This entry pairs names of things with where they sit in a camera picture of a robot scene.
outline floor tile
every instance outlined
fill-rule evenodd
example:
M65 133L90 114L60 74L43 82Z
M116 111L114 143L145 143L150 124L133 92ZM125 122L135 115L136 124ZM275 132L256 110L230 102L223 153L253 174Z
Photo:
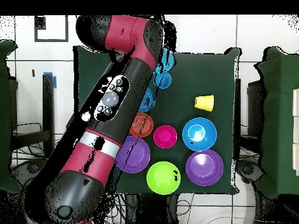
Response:
M15 17L0 16L0 40L15 40ZM15 59L15 52L7 56L8 60Z
M255 191L252 184L245 184L236 173L235 186L239 189L239 193L233 195L234 206L255 206Z
M43 73L52 72L57 78L54 89L54 133L63 133L74 112L73 62L17 61L18 124L43 121Z
M178 205L189 205L189 204L191 204L192 196L193 196L193 193L181 193L179 195Z
M232 196L227 194L196 194L192 205L227 205L231 206Z
M192 202L192 205L200 206L230 206L232 202L231 195L227 194L194 194L193 200L192 196L192 193L181 193L179 196L178 205L189 205Z
M254 65L255 63L239 63L239 78L241 80L241 124L246 126L248 126L248 83L260 79L259 73ZM247 134L247 127L241 128L241 134Z
M7 61L6 66L9 68L10 76L16 76L15 62L14 61Z
M231 224L231 206L227 207L208 207L208 206L193 206L185 215L179 215L179 224Z
M261 61L265 48L279 46L287 53L299 50L299 17L295 15L238 15L237 46L241 61Z
M39 30L43 38L63 39L65 16L46 16L46 30ZM73 46L82 43L75 31L76 17L68 17L68 42L35 42L34 16L16 16L17 60L73 60Z
M172 19L179 53L222 54L235 47L236 15L178 15Z
M233 208L232 224L253 224L255 218L255 207Z

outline lime green bowl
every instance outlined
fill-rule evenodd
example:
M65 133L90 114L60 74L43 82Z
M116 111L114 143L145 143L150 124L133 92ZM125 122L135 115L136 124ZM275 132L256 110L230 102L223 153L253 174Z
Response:
M171 194L180 185L180 171L170 162L157 162L147 172L147 184L157 194Z

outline green tablecloth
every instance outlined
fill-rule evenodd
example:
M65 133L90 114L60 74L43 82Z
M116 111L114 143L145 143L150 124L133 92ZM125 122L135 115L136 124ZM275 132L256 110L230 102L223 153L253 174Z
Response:
M22 187L9 176L8 167L11 164L11 97L9 94L9 72L6 67L6 57L16 49L10 40L0 41L0 190L18 193Z
M293 170L293 90L299 88L299 56L271 47L258 65L267 96L261 167L266 174L256 183L269 198L299 194L299 176Z
M146 169L138 174L125 174L117 184L118 193L150 193L146 174L151 165L160 160L175 164L182 179L175 193L223 193L234 194L231 185L232 164L232 115L235 89L235 59L239 49L233 48L227 54L175 54L176 66L170 71L172 84L158 91L157 103L150 112L154 130L160 125L171 125L178 133L177 143L170 149L160 149L154 144L153 133L144 140L150 147L151 160ZM89 52L78 47L79 59L79 106L90 94L109 64L107 54ZM214 110L207 112L194 107L196 96L214 95ZM209 187L193 184L185 172L185 164L193 153L183 143L182 129L192 118L205 117L217 129L217 141L211 148L223 159L224 171L218 182Z

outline metal stand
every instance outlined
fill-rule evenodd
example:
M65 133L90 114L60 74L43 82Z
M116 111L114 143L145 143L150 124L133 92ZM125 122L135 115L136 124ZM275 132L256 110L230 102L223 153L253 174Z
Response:
M18 85L15 78L11 79L12 85ZM16 95L16 88L11 87L11 99L12 103L12 116L15 116L16 122L16 100L14 95ZM46 157L51 155L54 146L54 106L53 100L53 76L43 75L43 130L36 131L26 134L16 134L11 138L11 150L20 149L25 146L32 144L38 144L44 142L44 154Z

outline light blue cup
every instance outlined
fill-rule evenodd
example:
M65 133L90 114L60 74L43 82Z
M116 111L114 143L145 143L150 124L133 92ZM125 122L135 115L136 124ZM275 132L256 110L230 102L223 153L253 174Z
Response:
M171 84L171 76L167 72L165 73L155 73L154 75L154 85L160 89L166 89Z
M169 56L167 59L167 49L163 49L162 55L162 66L160 64L157 65L155 68L156 73L164 73L170 71L175 66L175 56L174 54L169 51Z

